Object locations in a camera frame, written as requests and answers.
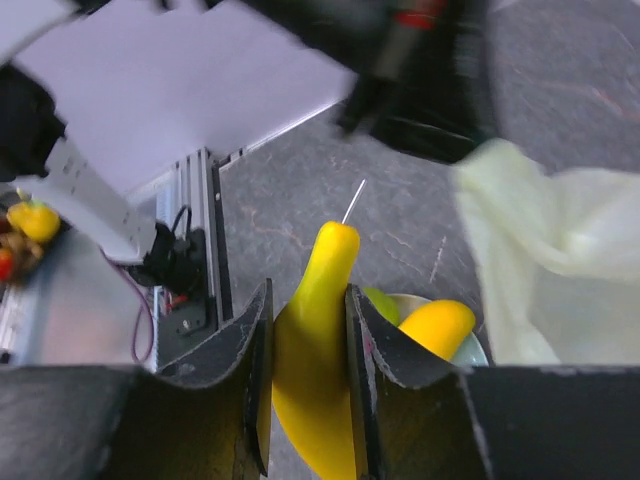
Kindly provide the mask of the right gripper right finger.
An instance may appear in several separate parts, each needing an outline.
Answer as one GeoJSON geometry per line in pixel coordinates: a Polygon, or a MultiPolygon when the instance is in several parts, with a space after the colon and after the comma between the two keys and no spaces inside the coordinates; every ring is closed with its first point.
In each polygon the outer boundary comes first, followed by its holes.
{"type": "Polygon", "coordinates": [[[356,285],[345,295],[359,479],[486,479],[456,367],[385,320],[356,285]]]}

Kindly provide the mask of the yellow fake mango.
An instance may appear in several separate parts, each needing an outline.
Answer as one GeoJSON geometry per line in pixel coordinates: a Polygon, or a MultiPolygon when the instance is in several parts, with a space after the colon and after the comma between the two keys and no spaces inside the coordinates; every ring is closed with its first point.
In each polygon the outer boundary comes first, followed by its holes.
{"type": "Polygon", "coordinates": [[[399,329],[429,352],[450,361],[475,324],[475,314],[468,306],[455,300],[440,299],[413,310],[399,329]]]}

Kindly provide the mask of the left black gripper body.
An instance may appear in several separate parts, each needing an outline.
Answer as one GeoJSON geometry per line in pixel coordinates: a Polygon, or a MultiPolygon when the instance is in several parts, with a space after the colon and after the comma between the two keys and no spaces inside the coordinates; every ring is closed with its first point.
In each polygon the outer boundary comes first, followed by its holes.
{"type": "Polygon", "coordinates": [[[457,163],[499,135],[487,1],[252,1],[356,80],[336,124],[389,148],[457,163]]]}

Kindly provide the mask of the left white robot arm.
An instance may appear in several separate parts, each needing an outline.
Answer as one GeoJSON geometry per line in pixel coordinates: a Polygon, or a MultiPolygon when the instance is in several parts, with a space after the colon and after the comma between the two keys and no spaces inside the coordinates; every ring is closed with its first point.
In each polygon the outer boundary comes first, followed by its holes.
{"type": "MultiPolygon", "coordinates": [[[[357,78],[337,116],[344,137],[452,165],[495,138],[486,1],[252,1],[258,18],[224,19],[217,39],[239,53],[252,28],[277,24],[357,78]]],[[[126,201],[90,159],[124,168],[175,153],[212,113],[200,25],[148,28],[105,1],[1,5],[1,179],[44,200],[114,260],[148,257],[161,231],[125,220],[126,201]]]]}

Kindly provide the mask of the yellow fake banana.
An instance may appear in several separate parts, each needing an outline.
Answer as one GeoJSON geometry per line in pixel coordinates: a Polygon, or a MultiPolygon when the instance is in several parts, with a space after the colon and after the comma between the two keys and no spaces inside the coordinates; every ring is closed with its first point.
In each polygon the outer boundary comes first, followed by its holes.
{"type": "Polygon", "coordinates": [[[322,479],[354,479],[345,294],[358,231],[319,230],[300,283],[274,323],[273,406],[289,441],[322,479]]]}

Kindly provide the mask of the light green plastic bag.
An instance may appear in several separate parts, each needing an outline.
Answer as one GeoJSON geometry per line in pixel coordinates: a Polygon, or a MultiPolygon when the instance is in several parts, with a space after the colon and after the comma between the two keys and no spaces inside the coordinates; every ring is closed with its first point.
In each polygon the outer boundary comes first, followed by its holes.
{"type": "Polygon", "coordinates": [[[639,177],[547,174],[494,139],[452,171],[501,365],[637,365],[639,177]]]}

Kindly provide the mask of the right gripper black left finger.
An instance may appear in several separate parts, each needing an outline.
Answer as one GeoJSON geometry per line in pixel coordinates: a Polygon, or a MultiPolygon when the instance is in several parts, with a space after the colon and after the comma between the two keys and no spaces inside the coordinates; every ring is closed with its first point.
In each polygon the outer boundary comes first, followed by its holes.
{"type": "Polygon", "coordinates": [[[268,470],[273,292],[158,374],[135,373],[110,479],[257,479],[268,470]]]}

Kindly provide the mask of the green fake apple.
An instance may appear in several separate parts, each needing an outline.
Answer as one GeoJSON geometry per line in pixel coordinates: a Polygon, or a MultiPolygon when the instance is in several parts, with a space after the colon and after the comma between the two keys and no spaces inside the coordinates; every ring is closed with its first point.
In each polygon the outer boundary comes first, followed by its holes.
{"type": "Polygon", "coordinates": [[[399,326],[401,316],[395,301],[383,291],[374,287],[364,287],[363,292],[376,310],[392,325],[399,326]]]}

